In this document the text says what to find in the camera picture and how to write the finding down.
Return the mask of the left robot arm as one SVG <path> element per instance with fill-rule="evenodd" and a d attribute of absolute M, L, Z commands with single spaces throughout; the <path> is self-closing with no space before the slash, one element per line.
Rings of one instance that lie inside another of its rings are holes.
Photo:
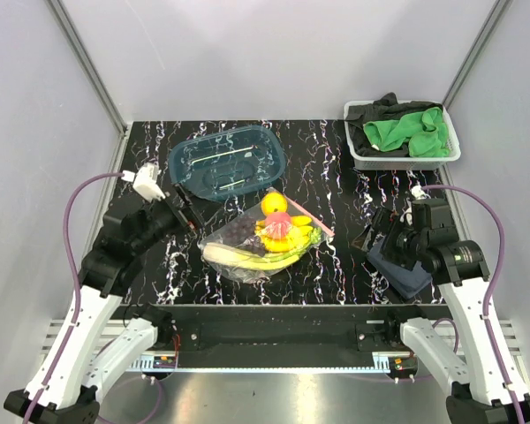
<path fill-rule="evenodd" d="M 92 249 L 75 264 L 72 303 L 46 359 L 30 383 L 10 392 L 4 409 L 25 423 L 94 423 L 121 375 L 141 354 L 178 345 L 171 313 L 139 308 L 127 327 L 104 348 L 96 344 L 142 269 L 144 254 L 170 235 L 197 231 L 203 219 L 181 184 L 167 193 L 148 191 L 107 211 Z"/>

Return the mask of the clear zip top bag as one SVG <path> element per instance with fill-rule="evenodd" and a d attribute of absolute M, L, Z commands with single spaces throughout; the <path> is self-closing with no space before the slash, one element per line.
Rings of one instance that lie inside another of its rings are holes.
<path fill-rule="evenodd" d="M 285 194 L 270 188 L 261 202 L 204 238 L 202 259 L 233 282 L 253 284 L 289 268 L 334 231 Z"/>

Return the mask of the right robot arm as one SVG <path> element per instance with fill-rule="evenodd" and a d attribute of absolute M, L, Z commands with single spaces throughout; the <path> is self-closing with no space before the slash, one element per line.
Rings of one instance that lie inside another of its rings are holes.
<path fill-rule="evenodd" d="M 530 391 L 504 340 L 487 296 L 489 270 L 481 248 L 458 235 L 446 201 L 414 201 L 410 217 L 379 208 L 360 235 L 368 252 L 384 237 L 382 258 L 405 271 L 415 265 L 432 276 L 450 310 L 463 349 L 459 357 L 417 306 L 390 313 L 383 339 L 407 348 L 426 366 L 446 394 L 452 423 L 530 423 Z"/>

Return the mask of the red fake peach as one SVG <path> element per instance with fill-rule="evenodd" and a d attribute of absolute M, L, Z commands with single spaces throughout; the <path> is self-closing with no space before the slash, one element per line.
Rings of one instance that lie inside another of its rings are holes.
<path fill-rule="evenodd" d="M 264 221 L 264 232 L 271 239 L 284 239 L 292 228 L 292 218 L 286 212 L 274 212 Z"/>

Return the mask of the yellow fake banana bunch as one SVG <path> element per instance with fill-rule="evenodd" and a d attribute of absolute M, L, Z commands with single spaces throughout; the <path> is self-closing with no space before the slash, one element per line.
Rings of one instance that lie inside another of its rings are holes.
<path fill-rule="evenodd" d="M 269 238 L 264 232 L 264 221 L 257 221 L 255 234 L 270 253 L 288 253 L 293 250 L 308 248 L 322 238 L 322 230 L 313 225 L 310 216 L 291 216 L 292 228 L 282 239 Z"/>

